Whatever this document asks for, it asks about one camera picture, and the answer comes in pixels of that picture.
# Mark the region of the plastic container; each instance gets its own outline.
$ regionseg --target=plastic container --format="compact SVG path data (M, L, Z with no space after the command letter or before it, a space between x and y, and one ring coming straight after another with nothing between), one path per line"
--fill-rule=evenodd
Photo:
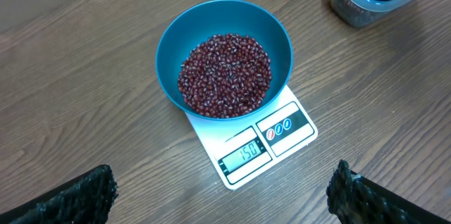
M411 0L330 0L332 9L354 27L364 27Z

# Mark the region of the bowl rim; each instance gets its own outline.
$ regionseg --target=bowl rim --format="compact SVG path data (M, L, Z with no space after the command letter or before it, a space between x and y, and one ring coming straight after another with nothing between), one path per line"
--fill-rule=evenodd
M269 100L265 105L260 106L258 109L254 110L254 111L252 111L252 112L250 112L250 113L248 113L248 114L244 114L244 115L242 115L242 116L238 116L238 117L234 117L234 118L210 118L210 117L207 117L207 116L202 116L202 115L200 115L200 114L198 114L198 113L196 113L196 112L190 111L190 110L188 110L188 109L182 107L181 105L179 105L176 101L174 101L174 99L168 94L168 92L166 91L166 88L164 87L163 83L161 82L160 74L159 74L159 71L158 71L158 64L157 64L157 63L158 63L158 57L159 57L159 50L160 50L161 41L164 39L164 36L165 36L166 33L168 32L168 30L171 28L171 26L172 26L179 18L181 18L183 15L185 15L186 13L188 13L189 11L191 11L191 10L197 8L197 7L200 7L200 6L203 6L203 5L206 5L206 4L210 4L210 3L218 3L218 2L224 2L224 1L233 1L233 2L238 2L238 3L244 3L244 4L248 4L248 5L250 5L250 6L256 7L256 8L258 8L258 9L262 10L263 12L267 13L269 16L272 17L272 19L274 19L274 20L279 24L279 26L282 28L283 32L285 33L285 37L286 37L287 40L288 40L288 45L290 46L290 69L289 69L289 71L288 71L288 76L287 76L287 78L285 79L285 82L283 83L283 86L279 89L279 91L277 92L277 94L276 94L271 100ZM183 11L183 13L181 13L179 16L177 16L177 18L174 19L174 20L171 22L171 24L164 30L164 33L163 33L163 35L161 36L161 39L160 39L160 41L159 41L159 43L158 43L158 46L157 46L157 48L156 48L156 55L155 55L155 69L156 69L156 77L157 77L157 79L158 79L158 81L159 81L159 83L160 83L161 88L163 89L164 94L165 94L165 95L173 102L173 104L175 104L175 105L176 105L178 108L180 108L182 111L184 111L184 112L186 112L186 113L189 113L189 114L192 115L192 116L196 116L196 117L198 117L198 118L203 118L203 119L207 119L207 120L213 120L213 121L229 121L229 120L237 120L237 119L246 118L246 117L248 117L248 116L250 116L250 115L253 115L253 114L255 114L255 113L257 113L257 112L263 110L263 109L266 108L270 103L272 103L272 102L280 95L280 93L282 92L283 88L287 85L288 80L290 79L291 71L292 71L292 68L293 68L293 60L294 60L294 59L293 59L293 47L292 47L292 45L291 45L290 36L289 36L287 30L283 27L282 23L281 23L274 15L272 15L269 11L267 11L265 8L262 8L262 7L260 7L260 6L256 5L256 4L250 3L250 2L248 2L248 1L243 1L243 0L210 0L210 1L205 1L205 2L202 2L202 3L200 3L200 4L197 4L197 5L195 5L195 6L191 7L191 8L189 8L189 9L187 9L186 11Z

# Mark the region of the scale platform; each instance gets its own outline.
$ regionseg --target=scale platform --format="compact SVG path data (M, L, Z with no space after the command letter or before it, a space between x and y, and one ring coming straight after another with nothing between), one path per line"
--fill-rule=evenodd
M318 136L288 86L266 108L246 118L215 121L186 115L228 189L243 186Z

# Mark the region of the table surface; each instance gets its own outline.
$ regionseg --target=table surface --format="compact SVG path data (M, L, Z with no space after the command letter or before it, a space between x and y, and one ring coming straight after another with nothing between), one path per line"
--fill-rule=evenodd
M109 223L338 223L325 191L345 159L451 220L451 0L363 30L330 0L248 0L290 34L288 85L319 137L235 192L154 69L163 31L207 0L59 1L0 33L0 213L107 163Z

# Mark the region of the pile of red beans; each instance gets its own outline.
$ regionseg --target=pile of red beans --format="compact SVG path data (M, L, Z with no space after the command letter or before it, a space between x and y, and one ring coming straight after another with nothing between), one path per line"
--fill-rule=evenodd
M234 118L260 107L272 79L271 60L251 37L214 35L183 61L178 89L202 116Z

